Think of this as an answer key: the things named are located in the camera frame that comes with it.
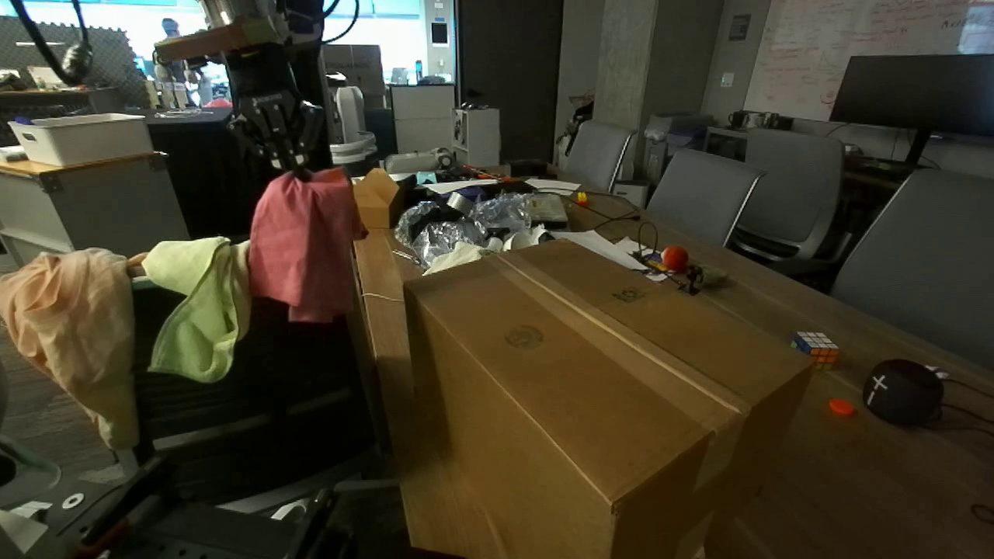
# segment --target office chair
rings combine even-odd
[[[574,179],[591,192],[612,192],[617,179],[622,176],[631,140],[631,131],[586,120],[577,138],[573,140],[573,150],[565,152],[561,176]]]
[[[845,259],[832,294],[994,367],[994,179],[918,170]]]
[[[56,520],[60,535],[116,535],[136,526],[116,557],[271,559],[349,546],[324,532],[332,485],[377,459],[373,418],[357,380],[349,324],[287,324],[276,302],[253,302],[253,329],[233,369],[199,385],[148,373],[157,332],[182,294],[134,291],[136,319],[136,476],[90,520]],[[312,521],[271,521],[280,502],[308,497]]]
[[[749,131],[746,166],[763,174],[735,248],[764,263],[828,259],[841,197],[841,143],[796,131]]]
[[[646,215],[726,247],[759,183],[744,161],[680,150],[664,168]]]

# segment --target wooden table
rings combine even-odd
[[[722,247],[633,217],[639,213],[617,199],[573,209],[577,226],[609,239],[639,236],[651,247],[685,247],[722,285],[700,300],[764,329],[783,344],[796,332],[828,332],[841,358],[815,373],[809,398],[796,413],[776,473],[764,495],[730,526],[715,532],[709,559],[749,557],[994,557],[994,373],[830,294],[806,290],[788,277],[759,267]],[[861,401],[866,373],[890,358],[935,363],[950,380],[940,425],[899,428],[861,406],[856,421],[828,413],[830,398]]]

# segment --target floor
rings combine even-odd
[[[26,363],[0,329],[0,373],[6,373],[11,410],[3,434],[29,448],[34,457],[62,470],[62,481],[116,470],[116,454],[98,439],[98,428],[82,406],[62,396],[45,373]],[[0,488],[0,506],[37,499],[52,476],[20,473]],[[428,559],[408,546],[402,495],[369,492],[346,495],[332,526],[354,535],[354,559]]]

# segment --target gray chair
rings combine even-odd
[[[841,197],[841,143],[796,131],[749,131],[753,192],[735,247],[759,262],[828,259]]]
[[[685,150],[664,168],[646,215],[726,247],[754,183],[759,174],[744,161]]]
[[[994,367],[994,179],[918,170],[869,223],[832,294]]]
[[[586,120],[565,161],[561,166],[562,179],[574,179],[591,192],[612,192],[622,176],[626,155],[633,135],[604,120]]]

